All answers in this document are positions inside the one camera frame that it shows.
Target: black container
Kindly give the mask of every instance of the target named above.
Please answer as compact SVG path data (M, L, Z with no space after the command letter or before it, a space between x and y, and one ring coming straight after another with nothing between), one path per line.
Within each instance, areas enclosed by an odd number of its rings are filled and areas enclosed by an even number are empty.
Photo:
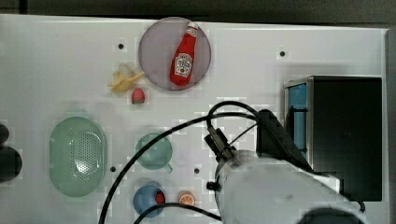
M12 147L0 147L0 183L18 176L22 169L21 155Z
M292 81L285 85L285 111L292 106L305 111L288 126L294 123L292 138L314 171L339 178L340 192L350 200L382 201L381 78Z
M6 126L0 124L0 145L5 143L9 138L9 131Z

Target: ketchup label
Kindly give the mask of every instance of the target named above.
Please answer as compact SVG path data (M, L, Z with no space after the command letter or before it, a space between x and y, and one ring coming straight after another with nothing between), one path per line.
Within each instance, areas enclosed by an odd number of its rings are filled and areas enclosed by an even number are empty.
M175 74L187 77L192 69L192 57L186 53L179 53L175 60Z
M197 30L192 27L188 27L186 33L194 37L197 36Z

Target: black box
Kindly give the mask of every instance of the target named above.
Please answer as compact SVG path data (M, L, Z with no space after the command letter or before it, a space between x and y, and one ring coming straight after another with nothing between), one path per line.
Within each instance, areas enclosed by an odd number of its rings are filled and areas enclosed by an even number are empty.
M382 200L380 77L308 77L285 85L287 130L315 172L353 201Z

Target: black cable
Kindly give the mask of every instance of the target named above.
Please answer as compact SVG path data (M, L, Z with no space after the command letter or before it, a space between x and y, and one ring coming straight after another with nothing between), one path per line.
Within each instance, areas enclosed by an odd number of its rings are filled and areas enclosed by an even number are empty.
M150 207L148 210L146 210L144 213L142 213L142 215L139 216L139 218L134 222L134 224L139 224L143 220L143 218L145 218L150 212L160 209L160 208L165 208L165 207L179 207L179 208L184 208L184 209L190 209L192 211L201 213L207 217L213 217L215 220L221 221L221 217L219 217L213 213L207 212L201 208L197 208L197 207L183 204L183 203L163 203L163 204L157 204L157 205Z
M357 203L361 206L361 209L359 209L359 211L361 211L362 213L364 213L366 211L366 205L364 204L364 202L362 201L357 201Z
M217 119L217 118L224 118L224 117L240 117L240 118L246 118L246 119L253 119L256 120L256 117L251 116L251 115L247 115L244 113L236 113L236 112L227 112L227 113L219 113L216 115L208 115L208 116L204 116L204 117L200 117L198 119L192 119L188 122L182 123L177 125L176 127L161 133L160 135L158 135L157 137L155 137L153 140L151 140L150 142L148 142L147 144L145 144L129 161L128 163L125 165L125 167L122 169L122 171L120 172L119 176L117 177L117 179L114 181L113 186L111 186L110 191L108 192L107 196L106 196L106 200L105 203L103 205L102 208L102 212L101 215L99 217L99 224L104 224L105 223L105 219L106 219L106 214L107 214L107 210L108 207L110 206L111 203L111 199L114 196L114 193L116 192L117 187L119 186L121 180L124 178L124 176L126 175L126 173L128 172L128 170L132 167L132 165L134 165L134 163L137 161L137 159L139 157L141 157L143 155L143 153L145 153L151 146L153 146L155 143L157 143L159 140L163 139L164 137L166 137L167 135L176 132L178 130L181 130L183 128L186 128L188 126L191 126L192 124L195 123L199 123L202 122L204 120L208 120L208 119Z
M240 137L242 137L245 133L247 133L248 131L250 131L252 128L256 127L257 123L251 125L250 127L248 127L246 130L244 130L242 133L240 133L238 136L235 137L235 139L228 144L228 146L232 145L234 142L236 142L236 140L238 140Z
M254 115L255 120L258 121L258 119L259 119L259 113L258 113L255 109L253 109L253 108L250 107L249 105L246 105L246 104L241 103L241 102L236 102L236 101L223 101L223 102L220 102L220 103L214 105L214 106L209 110L209 112L207 113L207 115L208 115L209 117L212 116L212 115L216 112L217 109L219 109L220 107L225 106L225 105L235 105L235 106L239 106L239 107L245 108L248 112L250 112L251 114ZM213 127L212 122L211 122L211 119L207 119L207 120L206 120L206 126L207 126L207 128Z

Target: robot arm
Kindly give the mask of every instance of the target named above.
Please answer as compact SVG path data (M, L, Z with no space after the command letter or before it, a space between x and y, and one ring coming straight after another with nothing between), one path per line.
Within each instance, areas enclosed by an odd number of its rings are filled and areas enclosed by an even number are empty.
M220 129L205 138L219 163L207 187L224 224L369 223L338 193L338 179L314 174L271 111L258 114L256 153L229 146Z

